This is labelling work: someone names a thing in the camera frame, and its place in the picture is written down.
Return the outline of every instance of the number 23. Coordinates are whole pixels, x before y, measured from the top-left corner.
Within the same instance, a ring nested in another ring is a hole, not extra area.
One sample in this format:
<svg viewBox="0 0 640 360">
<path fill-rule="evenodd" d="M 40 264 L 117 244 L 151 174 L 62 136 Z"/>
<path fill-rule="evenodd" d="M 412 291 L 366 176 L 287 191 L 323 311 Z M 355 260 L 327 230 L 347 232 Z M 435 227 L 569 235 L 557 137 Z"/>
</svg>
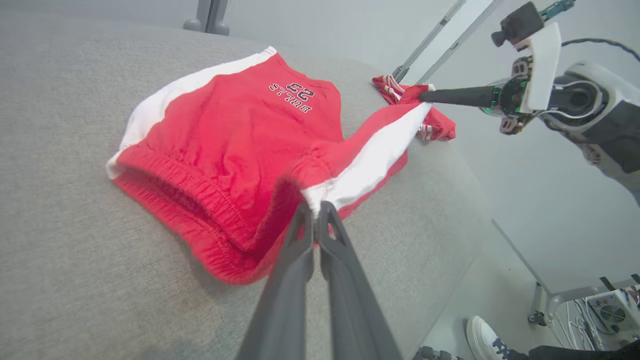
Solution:
<svg viewBox="0 0 640 360">
<path fill-rule="evenodd" d="M 309 100 L 309 97 L 313 97 L 315 95 L 313 91 L 309 90 L 308 88 L 303 88 L 302 85 L 298 83 L 291 83 L 287 85 L 287 89 L 289 89 L 289 91 L 291 91 L 292 93 L 297 94 L 298 98 L 302 101 L 307 101 Z"/>
</svg>

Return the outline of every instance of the white side stripe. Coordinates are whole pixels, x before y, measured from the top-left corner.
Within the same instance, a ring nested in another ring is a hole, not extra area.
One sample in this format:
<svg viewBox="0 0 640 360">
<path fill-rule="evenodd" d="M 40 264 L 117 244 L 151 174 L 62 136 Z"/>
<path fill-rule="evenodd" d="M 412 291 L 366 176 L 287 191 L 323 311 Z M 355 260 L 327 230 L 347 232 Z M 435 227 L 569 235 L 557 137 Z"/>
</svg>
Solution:
<svg viewBox="0 0 640 360">
<path fill-rule="evenodd" d="M 276 49 L 269 46 L 260 54 L 253 54 L 244 59 L 208 67 L 184 76 L 166 85 L 150 97 L 147 97 L 139 103 L 133 113 L 131 113 L 127 129 L 120 143 L 120 149 L 107 161 L 106 170 L 109 178 L 115 179 L 124 172 L 124 169 L 116 162 L 120 154 L 125 151 L 126 148 L 141 142 L 147 136 L 151 127 L 164 119 L 166 107 L 175 100 L 176 97 L 202 88 L 216 75 L 241 72 L 254 65 L 265 62 L 276 53 Z"/>
<path fill-rule="evenodd" d="M 337 177 L 302 189 L 314 214 L 320 211 L 322 200 L 332 202 L 339 210 L 373 190 L 409 146 L 430 109 L 431 104 L 426 102 L 416 106 L 373 134 Z"/>
</svg>

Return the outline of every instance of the fan grille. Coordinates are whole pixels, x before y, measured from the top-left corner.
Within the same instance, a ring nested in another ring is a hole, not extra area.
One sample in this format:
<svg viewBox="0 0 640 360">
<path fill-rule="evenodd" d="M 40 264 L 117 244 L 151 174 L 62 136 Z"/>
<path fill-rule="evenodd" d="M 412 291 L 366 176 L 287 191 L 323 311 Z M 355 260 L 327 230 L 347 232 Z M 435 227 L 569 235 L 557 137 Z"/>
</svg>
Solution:
<svg viewBox="0 0 640 360">
<path fill-rule="evenodd" d="M 624 321 L 627 314 L 621 307 L 606 305 L 600 309 L 600 316 L 602 316 L 604 320 L 618 323 Z"/>
</svg>

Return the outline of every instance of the white sneaker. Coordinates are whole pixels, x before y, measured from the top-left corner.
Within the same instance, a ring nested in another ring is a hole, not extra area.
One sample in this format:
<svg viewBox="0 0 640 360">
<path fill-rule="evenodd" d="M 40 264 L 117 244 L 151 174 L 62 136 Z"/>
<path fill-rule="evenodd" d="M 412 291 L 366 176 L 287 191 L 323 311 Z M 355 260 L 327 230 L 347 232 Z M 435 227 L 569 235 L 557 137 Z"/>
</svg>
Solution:
<svg viewBox="0 0 640 360">
<path fill-rule="evenodd" d="M 467 341 L 477 360 L 505 360 L 509 349 L 480 316 L 467 322 Z"/>
</svg>

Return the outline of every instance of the black pants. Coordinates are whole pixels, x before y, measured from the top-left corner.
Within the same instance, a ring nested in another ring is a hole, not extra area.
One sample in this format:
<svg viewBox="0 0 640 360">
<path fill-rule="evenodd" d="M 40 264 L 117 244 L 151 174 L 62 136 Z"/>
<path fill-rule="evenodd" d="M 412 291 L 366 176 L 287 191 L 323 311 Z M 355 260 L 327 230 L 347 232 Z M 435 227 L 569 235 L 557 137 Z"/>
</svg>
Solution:
<svg viewBox="0 0 640 360">
<path fill-rule="evenodd" d="M 640 359 L 639 344 L 635 341 L 617 351 L 570 350 L 542 346 L 531 350 L 529 356 L 509 351 L 509 360 L 638 360 Z"/>
</svg>

